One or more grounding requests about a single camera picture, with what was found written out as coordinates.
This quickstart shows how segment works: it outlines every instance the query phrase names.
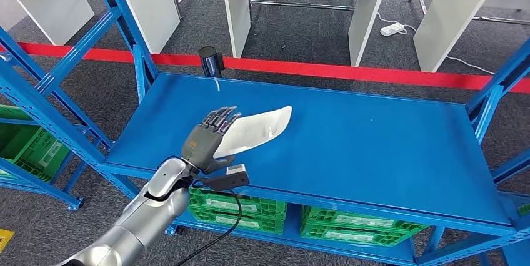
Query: yellow floor marking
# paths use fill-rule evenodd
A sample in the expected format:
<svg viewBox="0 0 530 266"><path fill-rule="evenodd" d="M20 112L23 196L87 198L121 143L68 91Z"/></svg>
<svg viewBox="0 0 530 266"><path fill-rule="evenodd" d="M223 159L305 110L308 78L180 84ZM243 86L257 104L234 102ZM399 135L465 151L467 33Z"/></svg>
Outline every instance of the yellow floor marking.
<svg viewBox="0 0 530 266"><path fill-rule="evenodd" d="M4 250L11 237L13 237L13 234L15 232L11 232L10 230L0 230L0 252Z"/></svg>

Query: silver robotic arm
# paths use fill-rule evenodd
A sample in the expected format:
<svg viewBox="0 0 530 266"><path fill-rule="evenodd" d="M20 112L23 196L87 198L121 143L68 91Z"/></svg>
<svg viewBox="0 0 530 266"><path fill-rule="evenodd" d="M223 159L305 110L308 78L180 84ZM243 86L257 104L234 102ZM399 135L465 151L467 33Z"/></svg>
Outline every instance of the silver robotic arm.
<svg viewBox="0 0 530 266"><path fill-rule="evenodd" d="M186 139L181 157L166 159L122 216L101 238L56 266L129 266L147 252L189 203L193 177L227 167L233 157L214 160L223 135L241 115L236 107L210 112Z"/></svg>

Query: robot finger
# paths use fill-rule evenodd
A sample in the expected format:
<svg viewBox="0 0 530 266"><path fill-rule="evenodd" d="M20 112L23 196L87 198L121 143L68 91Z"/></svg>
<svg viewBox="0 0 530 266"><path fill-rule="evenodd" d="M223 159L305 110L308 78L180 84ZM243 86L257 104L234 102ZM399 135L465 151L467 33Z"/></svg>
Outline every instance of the robot finger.
<svg viewBox="0 0 530 266"><path fill-rule="evenodd" d="M226 117L230 115L230 113L232 113L232 111L235 110L236 108L237 108L236 106L232 106L226 109L223 113L221 113L221 115L214 122L214 126L216 127L216 129L219 129L221 127Z"/></svg>
<svg viewBox="0 0 530 266"><path fill-rule="evenodd" d="M217 110L217 112L215 112L215 114L212 114L210 115L210 117L208 117L208 121L206 122L206 124L208 125L213 125L215 120L221 115L221 113L223 113L226 109L228 109L228 107L222 107L220 108L219 110Z"/></svg>
<svg viewBox="0 0 530 266"><path fill-rule="evenodd" d="M221 128L219 129L219 132L224 135L226 134L226 131L230 129L230 126L234 124L234 122L241 116L241 113L235 113L228 121L222 124Z"/></svg>
<svg viewBox="0 0 530 266"><path fill-rule="evenodd" d="M208 119L214 115L215 113L217 113L218 110L213 110L213 111L210 111L208 113L208 115L201 121L200 125L202 126L203 124L206 124L208 122Z"/></svg>

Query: green basket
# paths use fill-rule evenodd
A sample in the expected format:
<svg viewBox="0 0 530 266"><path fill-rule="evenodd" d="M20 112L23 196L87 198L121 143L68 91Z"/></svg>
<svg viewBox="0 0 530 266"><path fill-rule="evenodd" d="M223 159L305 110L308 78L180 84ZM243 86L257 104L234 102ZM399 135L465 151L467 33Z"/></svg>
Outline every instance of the green basket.
<svg viewBox="0 0 530 266"><path fill-rule="evenodd" d="M385 219L381 217L309 206L303 207L302 219L304 222L321 225L331 225L351 229L391 230L393 232L403 232L405 234L412 233L413 235L428 227L428 225L416 224L414 222Z"/></svg>
<svg viewBox="0 0 530 266"><path fill-rule="evenodd" d="M196 220L209 222L212 224L232 226L238 219L237 214L227 213L215 209L205 209L203 206L189 205L187 210ZM283 233L284 224L285 219L261 217L258 215L243 215L237 227L240 229L250 229L272 234L281 234Z"/></svg>
<svg viewBox="0 0 530 266"><path fill-rule="evenodd" d="M530 213L530 204L522 205L517 208L517 211L519 212L519 215L523 216L528 213Z"/></svg>
<svg viewBox="0 0 530 266"><path fill-rule="evenodd" d="M369 244L392 247L403 240L408 239L412 234L398 231L378 231L350 229L336 227L332 225L321 225L317 223L303 222L300 228L300 237L335 240L354 244Z"/></svg>
<svg viewBox="0 0 530 266"><path fill-rule="evenodd" d="M0 117L30 120L18 107L0 105ZM39 126L0 123L0 157L49 182L68 148ZM0 177L12 177L3 172Z"/></svg>
<svg viewBox="0 0 530 266"><path fill-rule="evenodd" d="M238 212L239 207L232 194L216 193L204 189L189 189L189 203L209 209L223 210L226 212ZM285 219L287 204L277 200L262 199L238 195L241 202L243 215L261 215L269 218Z"/></svg>

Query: white cable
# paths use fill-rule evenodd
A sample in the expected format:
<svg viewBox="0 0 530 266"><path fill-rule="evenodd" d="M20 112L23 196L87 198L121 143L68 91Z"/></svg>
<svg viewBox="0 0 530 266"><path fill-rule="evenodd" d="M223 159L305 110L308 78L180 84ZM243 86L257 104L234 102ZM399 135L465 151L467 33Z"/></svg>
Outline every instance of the white cable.
<svg viewBox="0 0 530 266"><path fill-rule="evenodd" d="M483 68L481 68L481 67L479 67L477 65L473 65L473 64L467 63L466 61L464 61L462 59L458 59L458 58L455 58L455 57L449 57L449 56L447 56L446 58L451 59L451 60L455 60L455 61L458 61L458 62L462 62L462 63L464 63L467 66L471 66L473 68L479 69L480 71L487 72L488 74L495 74L495 72L491 72L491 71L489 71L487 69L483 69Z"/></svg>
<svg viewBox="0 0 530 266"><path fill-rule="evenodd" d="M377 12L377 17L379 18L380 21L399 24L399 21L389 21L388 19L384 19L384 18L382 18L379 12ZM411 26L411 25L403 24L403 26L404 26L404 27L409 27L409 28L411 28L411 29L414 31L414 33L417 33L417 32L418 32L418 31L416 30L416 28L413 27L413 26ZM398 32L398 33L400 33L401 35L406 35L406 34L407 34L407 29L403 29L403 31ZM465 65L467 65L467 66L470 66L470 67L476 68L476 69L478 69L478 70L480 70L480 71L483 71L483 72L486 72L486 73L488 73L488 74L495 74L495 72L491 72L491 71L489 71L489 70L487 70L487 69L483 69L483 68L481 68L481 67L479 67L479 66L477 66L477 65L473 65L473 64L471 64L471 63L467 63L466 61L464 61L464 60L462 60L462 59L459 59L459 58L449 57L449 56L447 56L446 58L451 59L451 60L455 60L455 61L458 61L458 62L461 62L461 63L463 63L463 64L465 64Z"/></svg>

